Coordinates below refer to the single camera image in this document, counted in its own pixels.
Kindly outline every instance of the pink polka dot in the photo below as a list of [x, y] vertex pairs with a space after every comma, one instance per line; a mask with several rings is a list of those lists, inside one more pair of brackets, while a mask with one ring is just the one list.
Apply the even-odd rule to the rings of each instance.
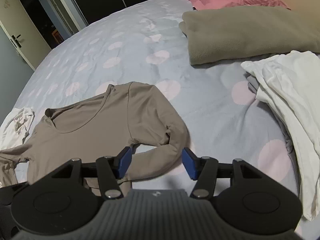
[[124, 22], [124, 19], [120, 20], [120, 21], [117, 21], [116, 24], [119, 24], [119, 23], [122, 23]]
[[109, 84], [112, 84], [114, 86], [117, 85], [117, 83], [113, 82], [113, 81], [108, 81], [108, 82], [101, 84], [96, 90], [96, 96], [104, 93], [107, 90]]
[[165, 62], [169, 57], [170, 57], [169, 52], [167, 52], [166, 50], [161, 50], [147, 56], [146, 62], [149, 64], [158, 65]]
[[33, 90], [29, 93], [28, 98], [31, 97], [34, 92], [35, 92], [35, 90], [33, 89]]
[[249, 105], [256, 97], [248, 88], [247, 81], [240, 81], [236, 83], [231, 92], [233, 101], [238, 105]]
[[40, 88], [40, 89], [38, 90], [38, 92], [36, 93], [36, 97], [38, 97], [38, 96], [40, 95], [41, 91], [42, 91], [42, 88]]
[[84, 62], [84, 63], [82, 63], [79, 67], [76, 68], [76, 71], [77, 71], [77, 72], [82, 71], [82, 70], [84, 70], [88, 65], [89, 65], [89, 62]]
[[294, 231], [297, 235], [302, 237], [302, 227], [300, 225], [297, 226], [296, 230]]
[[121, 61], [121, 58], [119, 57], [112, 57], [110, 59], [108, 59], [104, 64], [103, 64], [103, 68], [111, 68], [114, 67], [116, 65], [118, 65]]
[[58, 84], [53, 84], [48, 89], [48, 94], [50, 95], [53, 91], [55, 91], [58, 87]]
[[53, 66], [55, 67], [56, 65], [59, 64], [59, 62], [60, 62], [60, 60], [58, 59], [58, 60], [53, 64]]
[[116, 33], [116, 34], [112, 35], [111, 38], [116, 38], [116, 37], [119, 37], [119, 36], [121, 36], [123, 34], [124, 34], [124, 32], [119, 32], [119, 33]]
[[112, 49], [117, 49], [120, 48], [122, 46], [122, 42], [121, 41], [117, 41], [115, 43], [112, 43], [109, 47], [108, 50], [112, 50]]
[[151, 24], [148, 25], [146, 28], [147, 28], [148, 30], [153, 30], [155, 27], [156, 27], [156, 26], [155, 26], [153, 23], [151, 23]]
[[120, 29], [122, 29], [123, 27], [124, 27], [124, 25], [121, 24], [121, 25], [117, 26], [117, 27], [115, 28], [115, 30], [120, 30]]
[[80, 87], [79, 82], [72, 83], [66, 90], [66, 96], [71, 96], [74, 92], [76, 92]]
[[89, 45], [95, 44], [98, 40], [100, 40], [100, 38], [96, 38], [93, 41], [90, 41]]
[[92, 52], [94, 52], [94, 48], [91, 48], [91, 49], [87, 50], [87, 51], [83, 54], [83, 56], [88, 56], [88, 55], [91, 54]]
[[48, 79], [52, 74], [52, 71], [47, 75], [47, 77], [45, 79]]
[[145, 37], [143, 42], [144, 43], [152, 43], [158, 42], [161, 39], [161, 34], [151, 35], [149, 37]]
[[281, 140], [269, 141], [259, 153], [258, 169], [278, 182], [285, 178], [290, 167], [291, 160]]
[[156, 87], [170, 101], [174, 99], [180, 92], [181, 85], [175, 80], [163, 80], [156, 84]]

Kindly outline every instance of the beige long-sleeve shirt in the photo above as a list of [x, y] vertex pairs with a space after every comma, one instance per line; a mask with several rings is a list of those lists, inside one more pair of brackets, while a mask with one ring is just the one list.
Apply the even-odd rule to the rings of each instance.
[[[129, 181], [166, 172], [187, 140], [183, 120], [156, 86], [138, 82], [109, 85], [101, 95], [47, 109], [25, 144], [0, 151], [0, 182], [3, 186], [16, 184], [14, 167], [26, 159], [27, 180], [33, 183], [71, 158], [89, 163], [101, 156], [115, 156], [125, 146], [157, 146], [132, 156], [121, 185], [126, 193]], [[87, 179], [87, 183], [98, 188], [97, 179]]]

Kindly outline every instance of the bedsheet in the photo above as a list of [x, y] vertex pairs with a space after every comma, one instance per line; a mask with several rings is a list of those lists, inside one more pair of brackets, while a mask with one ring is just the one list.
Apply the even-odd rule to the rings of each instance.
[[[277, 120], [248, 89], [240, 64], [249, 59], [190, 65], [188, 41], [178, 27], [183, 12], [190, 10], [187, 0], [149, 0], [89, 25], [50, 52], [15, 107], [33, 108], [32, 131], [46, 108], [103, 93], [110, 83], [155, 84], [186, 123], [196, 155], [225, 163], [242, 158], [297, 194]], [[26, 170], [27, 163], [17, 165], [19, 180], [26, 178]], [[183, 165], [176, 163], [160, 177], [133, 182], [133, 188], [183, 188], [190, 194], [194, 184]], [[228, 186], [228, 180], [219, 179], [215, 194]], [[302, 228], [304, 238], [316, 239], [320, 234], [311, 230], [316, 221], [301, 222], [298, 231]]]

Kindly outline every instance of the crumpled white cloth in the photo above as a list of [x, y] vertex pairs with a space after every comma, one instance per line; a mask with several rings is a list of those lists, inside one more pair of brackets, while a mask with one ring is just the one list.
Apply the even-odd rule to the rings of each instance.
[[30, 107], [12, 109], [0, 127], [0, 150], [23, 144], [34, 116]]
[[260, 82], [256, 99], [287, 126], [301, 176], [303, 216], [313, 220], [320, 209], [320, 59], [293, 50], [241, 66]]

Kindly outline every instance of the gray wall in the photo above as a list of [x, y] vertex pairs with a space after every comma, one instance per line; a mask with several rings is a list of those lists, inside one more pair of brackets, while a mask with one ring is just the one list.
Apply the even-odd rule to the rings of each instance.
[[17, 54], [0, 28], [0, 125], [12, 110], [32, 74], [33, 70]]

